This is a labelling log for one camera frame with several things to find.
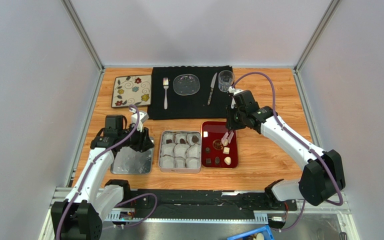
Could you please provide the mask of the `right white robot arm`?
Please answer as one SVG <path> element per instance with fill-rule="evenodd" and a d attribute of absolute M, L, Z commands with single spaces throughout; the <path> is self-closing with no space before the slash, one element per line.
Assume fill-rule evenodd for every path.
<path fill-rule="evenodd" d="M 337 151 L 326 151 L 306 140 L 271 107 L 260 107 L 249 90 L 230 87 L 228 94 L 232 103 L 226 107 L 226 128 L 255 130 L 277 144 L 302 171 L 298 179 L 280 179 L 264 189 L 270 207 L 287 200 L 305 200 L 318 206 L 334 195 L 341 195 L 346 181 L 342 157 Z"/>

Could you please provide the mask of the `silver chocolate tin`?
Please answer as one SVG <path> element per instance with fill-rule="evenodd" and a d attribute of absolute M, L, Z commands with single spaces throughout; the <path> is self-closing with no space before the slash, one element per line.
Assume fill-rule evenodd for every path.
<path fill-rule="evenodd" d="M 199 138 L 193 143 L 192 136 Z M 158 166 L 163 173 L 197 174 L 201 171 L 202 135 L 198 131 L 166 130 L 161 134 Z"/>

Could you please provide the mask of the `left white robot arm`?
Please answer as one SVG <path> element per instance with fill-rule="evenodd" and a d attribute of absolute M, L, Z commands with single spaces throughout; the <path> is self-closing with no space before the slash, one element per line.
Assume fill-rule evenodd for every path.
<path fill-rule="evenodd" d="M 134 111 L 131 124 L 123 115 L 107 115 L 104 127 L 91 141 L 88 160 L 75 186 L 63 201 L 51 207 L 51 219 L 57 240 L 98 240 L 103 222 L 130 190 L 125 180 L 109 181 L 98 193 L 108 168 L 123 148 L 144 153 L 154 148 L 144 111 Z"/>

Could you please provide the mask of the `pink metal tongs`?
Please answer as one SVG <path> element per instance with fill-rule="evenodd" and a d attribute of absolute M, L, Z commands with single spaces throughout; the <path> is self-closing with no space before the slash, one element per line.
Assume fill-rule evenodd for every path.
<path fill-rule="evenodd" d="M 224 141 L 224 140 L 228 140 L 228 144 L 230 144 L 231 141 L 232 141 L 232 139 L 233 139 L 233 137 L 234 137 L 234 135 L 235 135 L 235 131 L 234 131 L 234 130 L 227 131 L 227 132 L 223 135 L 223 137 L 221 138 L 221 143 L 222 143 L 222 141 Z"/>

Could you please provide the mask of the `dark textured chocolate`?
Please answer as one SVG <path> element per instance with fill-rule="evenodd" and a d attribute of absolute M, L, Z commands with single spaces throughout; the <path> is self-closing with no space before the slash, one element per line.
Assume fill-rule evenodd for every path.
<path fill-rule="evenodd" d="M 192 141 L 194 144 L 198 143 L 199 140 L 200 140 L 200 139 L 199 139 L 196 135 L 192 136 L 192 138 L 191 138 L 191 141 Z"/>

